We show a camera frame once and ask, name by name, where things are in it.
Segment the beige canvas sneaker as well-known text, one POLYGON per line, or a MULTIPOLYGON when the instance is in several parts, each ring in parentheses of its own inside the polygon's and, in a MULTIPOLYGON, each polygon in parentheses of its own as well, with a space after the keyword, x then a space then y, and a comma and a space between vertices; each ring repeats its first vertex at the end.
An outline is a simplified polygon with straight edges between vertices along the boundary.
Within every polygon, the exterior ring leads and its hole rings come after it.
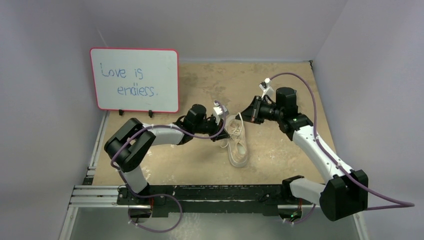
POLYGON ((248 162, 248 146, 242 114, 238 112, 230 115, 226 120, 225 130, 229 138, 221 147, 227 149, 228 159, 233 167, 243 168, 248 162))

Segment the white shoelace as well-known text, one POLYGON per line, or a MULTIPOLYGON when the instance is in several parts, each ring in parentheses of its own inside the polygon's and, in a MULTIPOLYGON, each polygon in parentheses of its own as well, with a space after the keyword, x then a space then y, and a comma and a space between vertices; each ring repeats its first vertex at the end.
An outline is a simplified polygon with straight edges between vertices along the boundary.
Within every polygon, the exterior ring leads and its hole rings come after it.
POLYGON ((221 141, 220 147, 227 148, 232 158, 238 161, 247 157, 248 146, 246 140, 246 131, 244 122, 236 115, 230 115, 226 119, 225 130, 229 133, 230 138, 221 141))

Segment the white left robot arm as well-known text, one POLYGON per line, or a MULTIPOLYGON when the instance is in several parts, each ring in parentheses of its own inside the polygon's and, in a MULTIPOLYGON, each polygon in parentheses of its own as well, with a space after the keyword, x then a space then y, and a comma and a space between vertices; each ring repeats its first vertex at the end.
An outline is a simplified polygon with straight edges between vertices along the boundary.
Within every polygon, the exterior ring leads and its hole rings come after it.
POLYGON ((225 130, 228 115, 228 109, 216 101, 211 116, 207 116, 203 105, 194 104, 187 114, 170 124, 147 124, 133 117, 106 141, 104 151, 129 189, 130 199, 142 205, 149 199, 149 183, 140 165, 150 148, 184 145, 192 139, 213 142, 228 139, 230 135, 225 130))

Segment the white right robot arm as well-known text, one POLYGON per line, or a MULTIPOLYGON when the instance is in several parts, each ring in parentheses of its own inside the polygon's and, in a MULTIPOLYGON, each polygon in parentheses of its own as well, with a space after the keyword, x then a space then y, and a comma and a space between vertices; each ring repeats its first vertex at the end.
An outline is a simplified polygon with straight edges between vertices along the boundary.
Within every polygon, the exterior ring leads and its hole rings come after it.
POLYGON ((278 88, 275 102, 268 102, 265 96, 255 96, 239 119, 254 124, 265 120, 277 122, 280 131, 306 154, 321 174, 323 184, 300 175, 284 179, 280 190, 284 202, 306 200, 320 206, 332 222, 368 208, 367 174, 353 170, 326 145, 315 123, 299 112, 296 90, 278 88))

